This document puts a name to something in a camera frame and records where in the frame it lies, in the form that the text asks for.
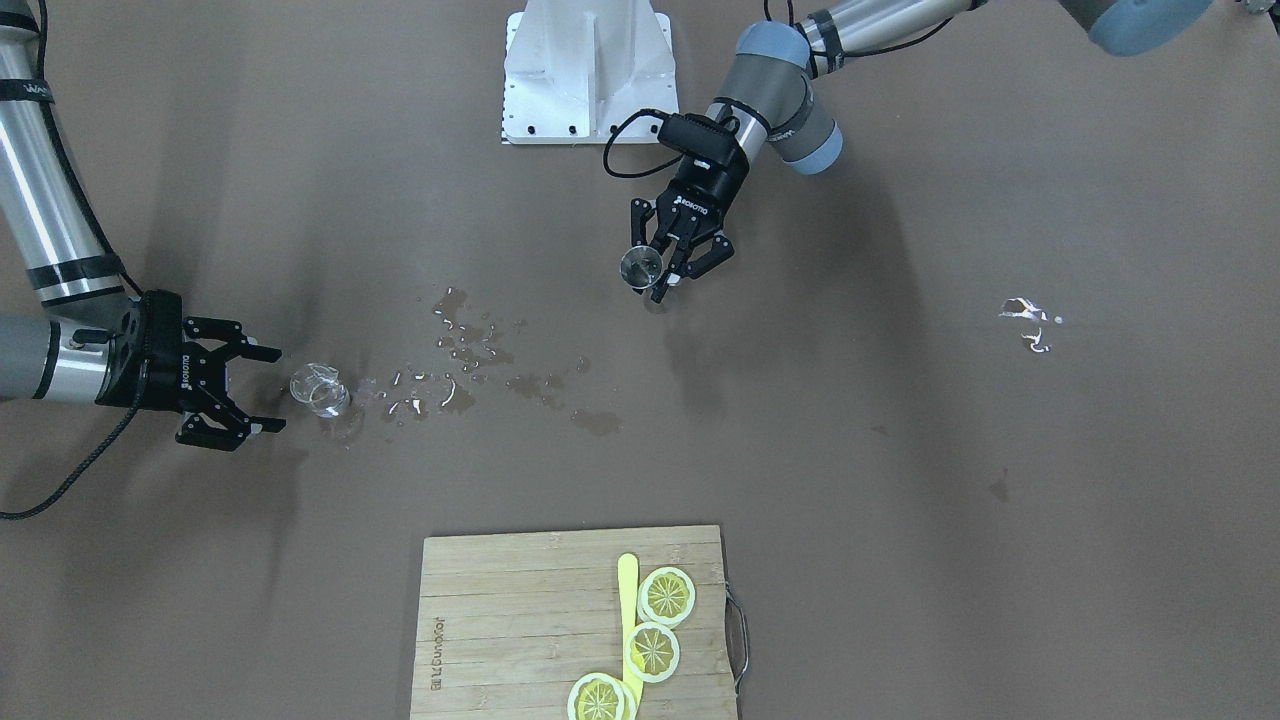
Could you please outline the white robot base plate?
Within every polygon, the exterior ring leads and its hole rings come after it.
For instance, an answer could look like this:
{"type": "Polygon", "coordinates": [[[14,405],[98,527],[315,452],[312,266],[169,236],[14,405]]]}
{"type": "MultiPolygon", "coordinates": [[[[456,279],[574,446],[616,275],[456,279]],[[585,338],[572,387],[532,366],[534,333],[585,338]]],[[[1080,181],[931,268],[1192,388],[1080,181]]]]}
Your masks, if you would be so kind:
{"type": "Polygon", "coordinates": [[[504,143],[653,143],[626,118],[680,110],[671,19],[649,1],[530,1],[504,40],[504,143]]]}

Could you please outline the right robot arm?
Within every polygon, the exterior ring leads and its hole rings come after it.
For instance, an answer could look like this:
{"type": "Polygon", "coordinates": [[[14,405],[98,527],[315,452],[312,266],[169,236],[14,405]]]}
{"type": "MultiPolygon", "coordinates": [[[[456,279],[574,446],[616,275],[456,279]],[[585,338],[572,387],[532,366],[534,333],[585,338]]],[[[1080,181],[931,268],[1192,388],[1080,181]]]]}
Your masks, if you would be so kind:
{"type": "Polygon", "coordinates": [[[228,452],[283,430],[230,398],[228,373],[237,359],[275,363],[279,348],[189,315],[178,293],[132,287],[61,140],[46,20],[45,3],[3,4],[3,218],[44,310],[3,319],[3,397],[175,413],[179,443],[228,452]]]}

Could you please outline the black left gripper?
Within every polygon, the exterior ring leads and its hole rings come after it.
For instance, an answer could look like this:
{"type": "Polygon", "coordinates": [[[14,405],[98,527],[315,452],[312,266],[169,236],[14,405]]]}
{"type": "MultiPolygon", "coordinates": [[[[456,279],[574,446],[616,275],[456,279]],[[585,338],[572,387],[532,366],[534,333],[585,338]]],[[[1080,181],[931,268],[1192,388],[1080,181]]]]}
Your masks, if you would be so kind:
{"type": "Polygon", "coordinates": [[[735,255],[732,242],[717,231],[723,228],[749,170],[750,161],[741,150],[732,151],[726,164],[684,156],[657,200],[630,201],[628,249],[641,243],[654,247],[682,278],[698,279],[716,269],[735,255]],[[703,237],[705,252],[691,259],[691,241],[703,237]]]}

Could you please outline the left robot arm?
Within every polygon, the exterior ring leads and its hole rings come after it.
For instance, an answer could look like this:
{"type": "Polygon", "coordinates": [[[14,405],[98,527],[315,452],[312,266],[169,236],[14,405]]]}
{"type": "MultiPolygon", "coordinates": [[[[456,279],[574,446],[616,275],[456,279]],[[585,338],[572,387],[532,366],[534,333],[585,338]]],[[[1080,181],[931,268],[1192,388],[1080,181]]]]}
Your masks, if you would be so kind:
{"type": "Polygon", "coordinates": [[[819,70],[822,172],[751,165],[739,256],[666,310],[897,313],[933,325],[1201,313],[1236,264],[1215,128],[1217,1],[946,1],[819,70]]]}

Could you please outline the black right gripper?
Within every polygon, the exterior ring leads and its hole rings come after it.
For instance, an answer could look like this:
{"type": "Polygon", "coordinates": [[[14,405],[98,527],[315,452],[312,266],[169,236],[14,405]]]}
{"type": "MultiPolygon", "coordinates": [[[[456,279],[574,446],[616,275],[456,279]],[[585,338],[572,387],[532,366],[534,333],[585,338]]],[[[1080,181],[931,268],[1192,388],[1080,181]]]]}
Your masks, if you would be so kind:
{"type": "Polygon", "coordinates": [[[233,357],[276,363],[280,348],[260,345],[241,323],[188,316],[178,293],[146,291],[111,328],[108,374],[95,402],[183,413],[179,445],[233,452],[264,433],[279,433],[285,419],[251,416],[228,395],[233,357]]]}

